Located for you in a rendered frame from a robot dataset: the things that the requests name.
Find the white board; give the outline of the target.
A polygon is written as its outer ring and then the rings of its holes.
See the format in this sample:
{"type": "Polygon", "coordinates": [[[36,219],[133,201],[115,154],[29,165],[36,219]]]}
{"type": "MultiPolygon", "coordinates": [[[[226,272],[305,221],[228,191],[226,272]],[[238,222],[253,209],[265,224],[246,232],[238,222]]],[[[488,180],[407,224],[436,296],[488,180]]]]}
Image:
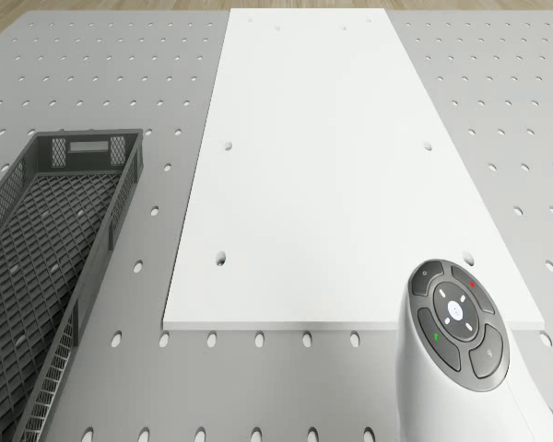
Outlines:
{"type": "Polygon", "coordinates": [[[423,261],[543,317],[381,9],[234,9],[168,330],[392,330],[423,261]]]}

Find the dark grey basket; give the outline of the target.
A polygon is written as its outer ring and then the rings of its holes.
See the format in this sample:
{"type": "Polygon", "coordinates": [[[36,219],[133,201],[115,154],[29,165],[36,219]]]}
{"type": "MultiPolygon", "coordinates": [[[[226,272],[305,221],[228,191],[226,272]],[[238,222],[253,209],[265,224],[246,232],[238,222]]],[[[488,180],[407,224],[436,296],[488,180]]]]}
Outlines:
{"type": "Polygon", "coordinates": [[[0,180],[0,442],[41,442],[143,169],[140,130],[34,134],[0,180]]]}

